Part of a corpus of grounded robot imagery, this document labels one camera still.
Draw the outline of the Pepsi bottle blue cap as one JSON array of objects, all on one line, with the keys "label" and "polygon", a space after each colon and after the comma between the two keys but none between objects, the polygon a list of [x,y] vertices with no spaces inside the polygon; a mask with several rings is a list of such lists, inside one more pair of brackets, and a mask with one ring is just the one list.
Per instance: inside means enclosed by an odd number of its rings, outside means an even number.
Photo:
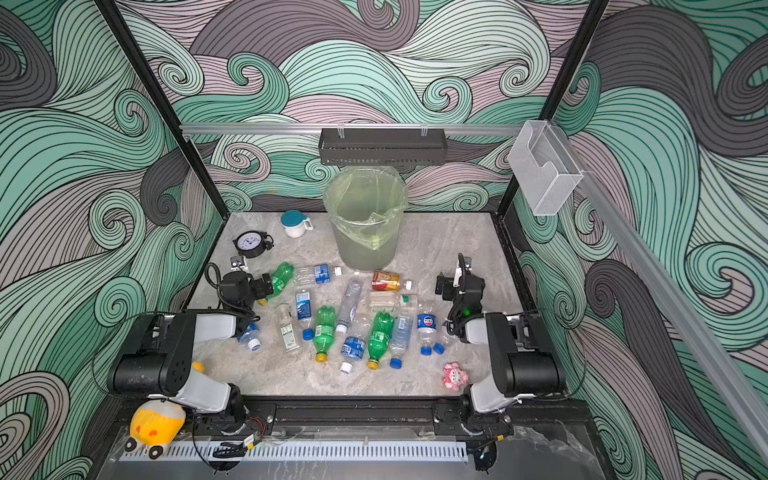
[{"label": "Pepsi bottle blue cap", "polygon": [[437,341],[437,319],[431,303],[422,303],[418,307],[417,333],[420,342],[420,354],[430,356]]}]

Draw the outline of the short bottle blue Chinese label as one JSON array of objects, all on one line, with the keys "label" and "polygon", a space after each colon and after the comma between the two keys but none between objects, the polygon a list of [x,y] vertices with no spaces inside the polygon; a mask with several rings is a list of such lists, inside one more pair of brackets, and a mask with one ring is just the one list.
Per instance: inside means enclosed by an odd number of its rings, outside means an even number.
[{"label": "short bottle blue Chinese label", "polygon": [[257,323],[251,322],[237,340],[239,344],[243,345],[248,350],[255,352],[261,348],[260,335],[260,328]]}]

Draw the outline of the small clear bottle blue cap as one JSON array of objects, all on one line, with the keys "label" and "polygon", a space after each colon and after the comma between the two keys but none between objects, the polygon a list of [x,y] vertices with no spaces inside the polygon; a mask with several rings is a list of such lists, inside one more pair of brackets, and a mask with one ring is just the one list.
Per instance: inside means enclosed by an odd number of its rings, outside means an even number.
[{"label": "small clear bottle blue cap", "polygon": [[433,345],[433,351],[438,355],[445,354],[448,349],[455,343],[455,336],[451,335],[449,332],[451,325],[452,323],[450,321],[445,320],[437,328],[437,338]]}]

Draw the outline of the clear bottle green white label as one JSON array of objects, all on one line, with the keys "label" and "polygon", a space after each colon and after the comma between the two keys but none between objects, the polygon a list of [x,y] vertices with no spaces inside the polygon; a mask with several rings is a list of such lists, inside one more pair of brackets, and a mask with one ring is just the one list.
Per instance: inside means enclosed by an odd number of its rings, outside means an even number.
[{"label": "clear bottle green white label", "polygon": [[294,318],[288,304],[282,303],[277,307],[278,329],[285,351],[295,354],[300,350],[294,328]]}]

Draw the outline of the clear bottle green neck band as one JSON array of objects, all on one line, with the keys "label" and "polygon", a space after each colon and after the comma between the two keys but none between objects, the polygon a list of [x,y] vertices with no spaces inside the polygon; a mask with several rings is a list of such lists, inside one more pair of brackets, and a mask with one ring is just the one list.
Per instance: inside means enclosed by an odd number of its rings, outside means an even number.
[{"label": "clear bottle green neck band", "polygon": [[411,293],[371,291],[367,296],[367,305],[373,309],[417,308],[418,304],[418,296]]}]

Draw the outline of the red yellow tea bottle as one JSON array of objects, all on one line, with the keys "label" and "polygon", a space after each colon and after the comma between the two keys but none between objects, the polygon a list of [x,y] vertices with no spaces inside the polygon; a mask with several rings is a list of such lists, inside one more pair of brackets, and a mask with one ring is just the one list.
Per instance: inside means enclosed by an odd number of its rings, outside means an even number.
[{"label": "red yellow tea bottle", "polygon": [[413,286],[414,282],[411,279],[404,279],[399,274],[382,270],[376,270],[371,281],[373,291],[410,291]]}]

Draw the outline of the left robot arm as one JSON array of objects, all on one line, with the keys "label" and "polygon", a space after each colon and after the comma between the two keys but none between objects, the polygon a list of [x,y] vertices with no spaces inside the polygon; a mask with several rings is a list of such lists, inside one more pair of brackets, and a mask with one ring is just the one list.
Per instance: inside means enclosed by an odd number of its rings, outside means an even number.
[{"label": "left robot arm", "polygon": [[198,343],[225,339],[259,349],[260,317],[253,306],[274,293],[272,277],[253,276],[243,269],[221,275],[214,263],[207,265],[205,276],[216,290],[220,307],[140,314],[107,374],[110,394],[170,400],[200,415],[245,420],[247,409],[239,388],[195,369],[193,350]]}]

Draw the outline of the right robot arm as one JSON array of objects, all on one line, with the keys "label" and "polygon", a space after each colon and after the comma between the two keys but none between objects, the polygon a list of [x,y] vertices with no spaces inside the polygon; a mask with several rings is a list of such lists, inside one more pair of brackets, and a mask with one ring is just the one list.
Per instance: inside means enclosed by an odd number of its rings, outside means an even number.
[{"label": "right robot arm", "polygon": [[491,373],[465,390],[471,411],[500,413],[514,403],[562,393],[565,369],[540,318],[485,312],[484,289],[485,280],[470,271],[439,274],[435,284],[435,294],[451,304],[442,337],[488,348]]}]

